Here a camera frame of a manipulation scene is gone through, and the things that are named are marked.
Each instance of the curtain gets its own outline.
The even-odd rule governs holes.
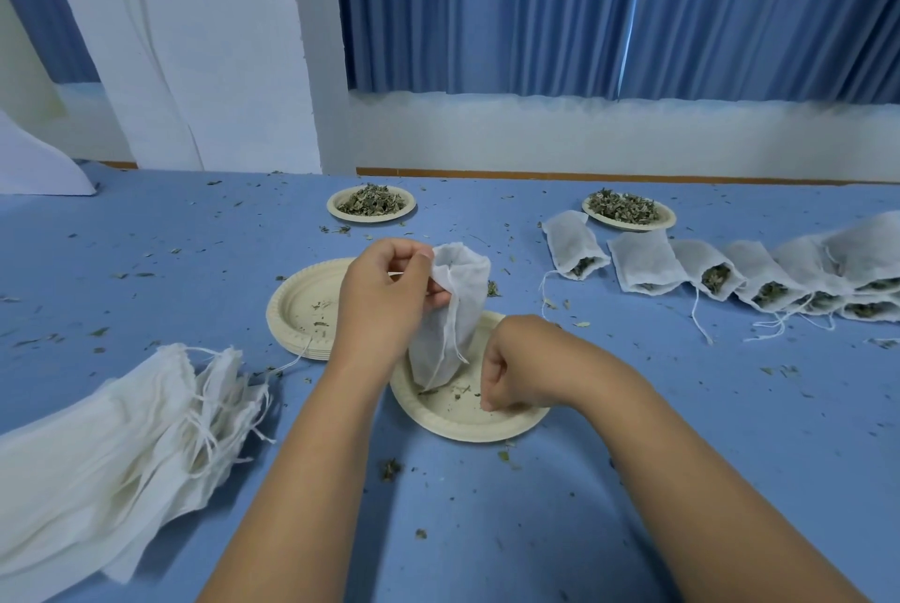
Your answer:
[[[621,96],[900,103],[900,0],[637,0]]]
[[[341,0],[365,92],[614,98],[634,0]]]
[[[54,82],[100,81],[67,0],[10,2]]]

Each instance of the person's left arm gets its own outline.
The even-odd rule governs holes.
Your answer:
[[[350,265],[329,365],[198,603],[342,599],[375,408],[422,313],[450,299],[429,281],[433,258],[386,238]]]

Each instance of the person's right arm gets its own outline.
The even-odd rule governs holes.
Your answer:
[[[481,373],[481,405],[578,410],[688,601],[865,601],[657,393],[604,350],[538,317],[507,317]]]

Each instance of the plate rim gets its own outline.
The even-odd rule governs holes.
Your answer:
[[[403,206],[402,210],[398,210],[393,214],[379,214],[374,217],[364,217],[359,214],[347,214],[346,212],[338,210],[337,206],[335,205],[337,199],[345,194],[352,194],[362,188],[366,188],[366,184],[341,189],[340,191],[331,195],[331,197],[326,201],[325,206],[326,208],[328,208],[329,214],[332,217],[336,217],[344,222],[354,222],[356,224],[378,224],[379,222],[390,222],[392,220],[397,220],[400,217],[405,217],[415,209],[416,198],[405,188],[400,188],[399,186],[391,186],[390,184],[385,184],[384,186],[388,187],[388,191],[390,193],[403,196],[403,199],[406,201],[406,205]]]
[[[272,334],[279,345],[284,347],[288,352],[292,354],[299,355],[304,352],[304,357],[309,359],[314,359],[316,361],[328,361],[331,356],[331,347],[334,345],[334,338],[316,338],[314,336],[309,336],[306,333],[301,333],[296,328],[292,328],[288,325],[288,323],[282,319],[282,315],[280,312],[281,304],[285,300],[285,296],[292,290],[294,287],[300,283],[306,277],[315,274],[317,271],[323,271],[324,269],[337,267],[340,265],[348,268],[350,263],[353,262],[355,257],[338,257],[336,259],[328,259],[324,262],[319,262],[315,265],[310,265],[309,267],[305,267],[300,269],[298,272],[291,274],[284,281],[281,282],[281,285],[276,288],[276,291],[272,293],[272,297],[269,298],[268,304],[265,306],[265,323],[269,326],[269,332]]]
[[[591,219],[600,222],[601,224],[607,224],[615,229],[621,229],[622,231],[656,231],[658,229],[670,229],[675,226],[675,222],[678,221],[678,217],[675,215],[675,211],[673,211],[668,205],[665,205],[659,201],[653,201],[654,207],[659,210],[662,210],[665,214],[665,217],[661,218],[658,222],[653,222],[652,224],[629,224],[627,222],[620,222],[619,220],[611,220],[609,217],[604,217],[602,214],[598,214],[597,212],[591,210],[588,205],[588,201],[591,199],[589,195],[583,201],[581,201],[581,210],[584,211]]]
[[[490,310],[485,310],[481,313],[479,318],[479,323],[481,323],[485,318],[495,320],[497,324],[501,322],[506,317],[505,314],[491,312]],[[452,439],[456,442],[469,442],[474,444],[491,444],[495,442],[502,442],[505,439],[517,438],[519,435],[526,433],[531,428],[535,427],[541,420],[544,419],[550,410],[543,409],[540,407],[529,407],[525,411],[522,411],[519,414],[515,414],[506,420],[502,421],[502,424],[509,424],[512,421],[519,421],[519,425],[510,427],[503,427],[502,435],[499,433],[484,435],[484,430],[487,428],[497,429],[501,426],[501,424],[495,425],[482,425],[482,426],[473,426],[471,424],[457,423],[452,420],[447,420],[437,414],[435,414],[431,409],[422,404],[419,400],[419,397],[414,393],[410,387],[406,384],[406,378],[403,376],[403,363],[400,362],[397,366],[394,367],[394,370],[390,374],[390,391],[393,393],[394,399],[399,404],[400,408],[406,413],[407,416],[412,418],[417,424],[421,427],[424,427],[428,432],[438,435],[441,438]]]

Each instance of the plate of dried herbs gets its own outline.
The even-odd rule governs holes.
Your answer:
[[[338,191],[329,198],[327,207],[332,215],[345,222],[375,224],[409,214],[416,207],[416,199],[397,186],[366,184]]]
[[[300,269],[272,295],[265,321],[278,344],[296,355],[328,361],[338,326],[338,297],[354,257]]]
[[[429,432],[459,442],[501,442],[536,426],[549,409],[518,406],[501,411],[481,409],[481,360],[493,329],[503,314],[482,312],[467,364],[445,385],[423,391],[412,379],[410,359],[404,357],[390,378],[390,390],[414,421]]]
[[[581,203],[590,217],[624,231],[653,231],[675,225],[675,212],[661,202],[601,188]]]

